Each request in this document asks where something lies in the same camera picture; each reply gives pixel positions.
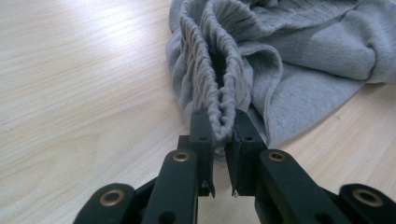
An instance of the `gray cloth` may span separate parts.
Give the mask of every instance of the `gray cloth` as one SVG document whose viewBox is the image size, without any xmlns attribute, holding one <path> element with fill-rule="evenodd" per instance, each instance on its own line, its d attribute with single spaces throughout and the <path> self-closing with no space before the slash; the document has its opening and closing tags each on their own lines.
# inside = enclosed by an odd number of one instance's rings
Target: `gray cloth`
<svg viewBox="0 0 396 224">
<path fill-rule="evenodd" d="M 190 123 L 208 108 L 219 144 L 234 109 L 273 147 L 323 119 L 365 82 L 396 82 L 389 0 L 173 0 L 166 46 Z"/>
</svg>

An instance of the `wood grain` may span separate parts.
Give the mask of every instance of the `wood grain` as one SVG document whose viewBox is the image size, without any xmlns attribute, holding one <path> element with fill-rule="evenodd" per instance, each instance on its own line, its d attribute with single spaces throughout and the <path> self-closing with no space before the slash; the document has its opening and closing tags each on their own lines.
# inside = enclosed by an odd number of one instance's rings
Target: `wood grain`
<svg viewBox="0 0 396 224">
<path fill-rule="evenodd" d="M 170 0 L 1 1 L 0 223 L 72 223 L 109 183 L 139 187 L 189 132 L 164 46 Z M 396 88 L 364 87 L 279 148 L 324 188 L 359 182 L 396 200 Z M 253 199 L 217 198 L 199 223 L 258 223 Z"/>
</svg>

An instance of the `black plastic part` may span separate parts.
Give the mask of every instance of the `black plastic part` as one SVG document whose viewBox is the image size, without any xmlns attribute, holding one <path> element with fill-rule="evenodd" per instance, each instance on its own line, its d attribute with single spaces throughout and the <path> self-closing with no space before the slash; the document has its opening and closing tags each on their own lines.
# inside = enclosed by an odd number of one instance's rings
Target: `black plastic part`
<svg viewBox="0 0 396 224">
<path fill-rule="evenodd" d="M 255 166 L 259 161 L 260 153 L 265 149 L 267 146 L 262 141 L 248 114 L 236 109 L 233 138 L 225 147 L 233 195 L 236 192 L 240 196 L 256 195 L 258 174 Z"/>
<path fill-rule="evenodd" d="M 396 223 L 396 203 L 377 189 L 361 184 L 345 185 L 338 200 L 353 223 Z"/>
<path fill-rule="evenodd" d="M 190 150 L 168 153 L 157 177 L 142 223 L 196 223 L 197 158 Z"/>
<path fill-rule="evenodd" d="M 181 144 L 184 145 L 185 139 L 183 137 L 181 141 Z M 213 131 L 207 117 L 207 109 L 195 110 L 191 115 L 190 150 L 198 158 L 199 196 L 208 196 L 209 193 L 212 193 L 212 196 L 215 197 L 215 187 L 213 185 L 214 147 Z"/>
<path fill-rule="evenodd" d="M 279 211 L 275 209 L 273 201 L 263 202 L 259 198 L 254 200 L 254 207 L 261 224 L 284 223 Z"/>
<path fill-rule="evenodd" d="M 181 135 L 178 137 L 177 149 L 190 149 L 189 135 Z"/>
<path fill-rule="evenodd" d="M 260 159 L 260 176 L 270 197 L 259 200 L 277 210 L 284 223 L 350 223 L 291 155 L 268 149 L 262 152 Z"/>
<path fill-rule="evenodd" d="M 134 204 L 136 205 L 137 210 L 139 211 L 139 215 L 140 215 L 139 223 L 142 221 L 142 218 L 145 215 L 146 207 L 148 206 L 149 198 L 151 197 L 151 192 L 154 189 L 156 181 L 157 178 L 154 178 L 135 191 L 136 197 Z"/>
<path fill-rule="evenodd" d="M 97 190 L 79 211 L 75 224 L 139 223 L 136 194 L 132 187 L 110 184 Z"/>
</svg>

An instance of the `gray sweatshirt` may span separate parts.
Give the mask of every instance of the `gray sweatshirt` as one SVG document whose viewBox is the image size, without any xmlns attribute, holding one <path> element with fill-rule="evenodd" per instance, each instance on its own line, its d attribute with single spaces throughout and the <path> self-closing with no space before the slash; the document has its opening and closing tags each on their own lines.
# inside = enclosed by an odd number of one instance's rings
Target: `gray sweatshirt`
<svg viewBox="0 0 396 224">
<path fill-rule="evenodd" d="M 267 146 L 306 130 L 365 82 L 396 82 L 389 0 L 173 0 L 166 46 L 190 124 L 207 107 L 217 143 L 247 111 Z"/>
</svg>

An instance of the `gathered fabric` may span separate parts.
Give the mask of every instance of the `gathered fabric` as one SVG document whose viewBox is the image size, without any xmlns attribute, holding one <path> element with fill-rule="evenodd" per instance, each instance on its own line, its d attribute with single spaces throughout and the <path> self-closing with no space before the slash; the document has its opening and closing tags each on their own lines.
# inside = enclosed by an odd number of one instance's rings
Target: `gathered fabric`
<svg viewBox="0 0 396 224">
<path fill-rule="evenodd" d="M 269 147 L 328 116 L 364 83 L 396 82 L 389 0 L 173 0 L 166 45 L 177 103 L 207 107 L 218 144 L 235 109 Z"/>
</svg>

